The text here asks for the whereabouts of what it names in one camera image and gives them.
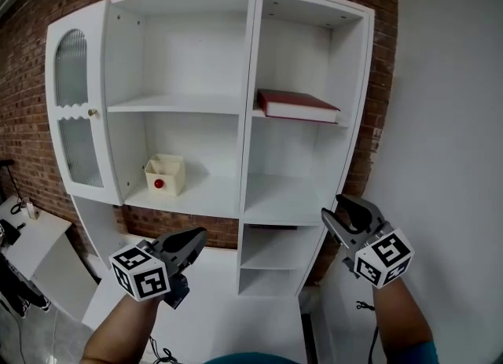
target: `human arm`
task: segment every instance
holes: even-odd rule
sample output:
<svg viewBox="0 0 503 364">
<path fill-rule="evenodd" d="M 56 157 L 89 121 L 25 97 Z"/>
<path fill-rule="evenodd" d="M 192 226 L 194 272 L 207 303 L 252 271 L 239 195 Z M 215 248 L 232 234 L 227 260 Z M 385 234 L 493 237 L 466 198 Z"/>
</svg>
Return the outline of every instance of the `human arm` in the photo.
<svg viewBox="0 0 503 364">
<path fill-rule="evenodd" d="M 373 296 L 380 339 L 388 358 L 433 341 L 430 326 L 402 279 L 382 289 L 373 288 Z"/>
<path fill-rule="evenodd" d="M 140 362 L 162 297 L 139 303 L 124 296 L 87 341 L 81 364 Z"/>
</svg>

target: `cabinet door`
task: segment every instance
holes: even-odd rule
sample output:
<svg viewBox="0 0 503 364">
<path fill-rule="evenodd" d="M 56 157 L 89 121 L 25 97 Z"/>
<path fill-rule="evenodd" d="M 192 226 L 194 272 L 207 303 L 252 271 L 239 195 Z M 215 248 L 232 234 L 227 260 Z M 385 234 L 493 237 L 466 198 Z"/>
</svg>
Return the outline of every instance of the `cabinet door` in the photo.
<svg viewBox="0 0 503 364">
<path fill-rule="evenodd" d="M 108 1 L 49 26 L 46 99 L 50 133 L 71 195 L 122 204 L 106 123 L 103 48 Z"/>
</svg>

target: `tiled floor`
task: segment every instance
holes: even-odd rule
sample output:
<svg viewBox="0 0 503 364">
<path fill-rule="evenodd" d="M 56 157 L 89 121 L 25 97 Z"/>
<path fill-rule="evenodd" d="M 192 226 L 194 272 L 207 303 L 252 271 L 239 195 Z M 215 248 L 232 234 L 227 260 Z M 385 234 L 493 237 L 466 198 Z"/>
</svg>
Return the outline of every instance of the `tiled floor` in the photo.
<svg viewBox="0 0 503 364">
<path fill-rule="evenodd" d="M 21 324 L 26 364 L 77 364 L 92 331 L 52 306 L 49 312 L 30 307 Z M 11 314 L 0 306 L 0 355 L 7 364 L 23 364 L 19 331 Z"/>
</svg>

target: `book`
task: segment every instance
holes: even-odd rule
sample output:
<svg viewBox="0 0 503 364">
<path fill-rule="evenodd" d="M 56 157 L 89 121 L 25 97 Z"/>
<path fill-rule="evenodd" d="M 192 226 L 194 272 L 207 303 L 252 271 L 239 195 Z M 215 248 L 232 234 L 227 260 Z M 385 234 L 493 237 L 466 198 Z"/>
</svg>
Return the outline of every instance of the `book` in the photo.
<svg viewBox="0 0 503 364">
<path fill-rule="evenodd" d="M 264 114 L 271 118 L 337 123 L 337 114 L 340 111 L 310 94 L 292 91 L 259 89 L 257 102 Z"/>
</svg>

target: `white desk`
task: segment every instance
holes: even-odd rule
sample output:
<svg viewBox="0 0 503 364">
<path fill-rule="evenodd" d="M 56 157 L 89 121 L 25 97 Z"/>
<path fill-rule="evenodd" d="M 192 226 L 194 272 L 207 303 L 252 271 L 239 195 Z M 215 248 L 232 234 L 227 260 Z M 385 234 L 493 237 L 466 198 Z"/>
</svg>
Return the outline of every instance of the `white desk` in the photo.
<svg viewBox="0 0 503 364">
<path fill-rule="evenodd" d="M 2 248 L 2 253 L 57 308 L 81 321 L 97 284 L 63 236 L 71 223 L 46 211 L 40 211 L 37 220 L 21 212 L 11 215 L 16 202 L 16 197 L 10 197 L 0 205 L 0 219 L 14 227 L 22 222 L 26 226 L 14 245 Z"/>
<path fill-rule="evenodd" d="M 152 337 L 184 363 L 201 363 L 237 352 L 258 351 L 307 362 L 299 302 L 243 297 L 236 293 L 237 253 L 205 248 L 187 268 L 190 293 L 173 310 L 160 304 Z M 83 323 L 96 329 L 125 292 L 113 272 L 101 280 Z M 150 346 L 142 361 L 151 362 Z"/>
</svg>

